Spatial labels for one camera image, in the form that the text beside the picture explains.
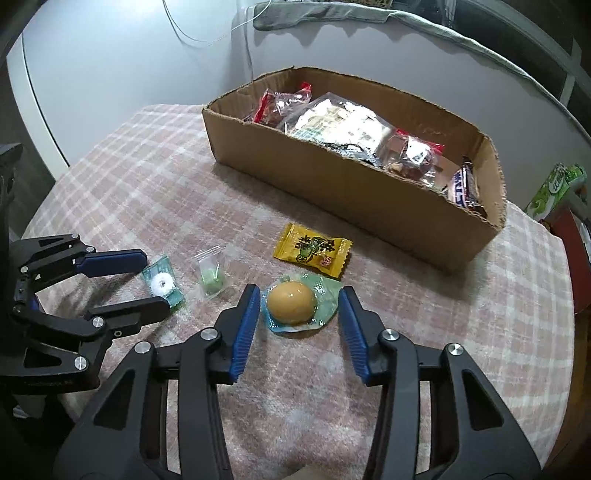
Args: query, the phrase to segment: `white ring candy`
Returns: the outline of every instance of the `white ring candy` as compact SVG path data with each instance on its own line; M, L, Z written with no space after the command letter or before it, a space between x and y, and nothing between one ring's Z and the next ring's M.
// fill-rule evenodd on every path
M174 290L174 278L170 273L160 272L150 282L150 288L157 297L165 297Z

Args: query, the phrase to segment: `wire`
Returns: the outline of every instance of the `wire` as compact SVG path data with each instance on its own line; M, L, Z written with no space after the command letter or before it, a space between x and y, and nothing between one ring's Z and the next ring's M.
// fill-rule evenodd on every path
M252 17L250 20L246 20L245 22L242 22L240 25L235 26L234 28L232 28L228 33L226 33L225 35L221 36L220 38L218 38L217 40L213 40L211 42L209 42L206 47L209 47L211 45L213 45L216 42L219 42L220 40L223 40L224 38L226 38L228 35L230 35L234 30L246 25L247 23L250 22L254 22L255 19L257 19L258 17L260 17L263 13L265 13L265 10L267 10L267 8L269 8L269 6L271 5L271 2L273 0L269 0L269 3L266 4L265 8L263 8L258 15L256 15L255 17ZM199 40L198 38L193 38L190 35L187 35L183 29L181 27L178 26L178 23L176 23L174 21L173 16L170 13L170 10L168 9L168 5L166 4L166 0L162 0L162 3L164 5L164 10L166 11L166 16L168 17L168 20L170 21L170 24L172 26L172 28L176 27L176 30L178 30L179 32L181 32L185 37L189 38L190 40L199 42L199 43L207 43L207 40Z

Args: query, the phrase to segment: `tablecloth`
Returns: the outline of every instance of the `tablecloth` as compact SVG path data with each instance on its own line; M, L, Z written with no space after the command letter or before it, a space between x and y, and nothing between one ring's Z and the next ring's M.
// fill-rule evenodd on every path
M465 346L507 403L543 464L569 395L574 317L564 247L508 204L505 229L460 275L448 276L367 232L252 177L215 163L201 107L150 106L105 138L56 183L25 236L78 233L99 251L168 254L185 305L160 324L116 339L106 378L140 339L181 342L235 305L248 282L264 288L299 267L272 257L289 221L353 241L342 282L367 308L417 344ZM201 302L191 257L224 245L233 287ZM73 277L39 294L50 313L143 298L141 276ZM176 382L169 388L168 457L178 471ZM421 413L428 394L421 389ZM63 401L78 415L92 392ZM379 388L355 376L336 319L306 339L255 332L239 382L219 388L235 477L277 479L313 463L335 479L358 479L371 445ZM420 461L428 458L428 414Z

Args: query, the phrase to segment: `brown egg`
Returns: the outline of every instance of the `brown egg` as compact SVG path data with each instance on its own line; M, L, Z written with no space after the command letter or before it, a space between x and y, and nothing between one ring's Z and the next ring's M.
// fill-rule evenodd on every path
M310 320L316 309L316 297L309 287L298 281L277 285L267 297L267 308L281 323L297 325Z

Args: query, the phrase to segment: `yellow snack packet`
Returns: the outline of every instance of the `yellow snack packet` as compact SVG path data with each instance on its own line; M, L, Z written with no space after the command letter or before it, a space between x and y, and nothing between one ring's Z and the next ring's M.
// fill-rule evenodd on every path
M346 238L325 238L314 230L288 223L275 247L273 257L309 265L329 277L338 278L351 245L353 242Z

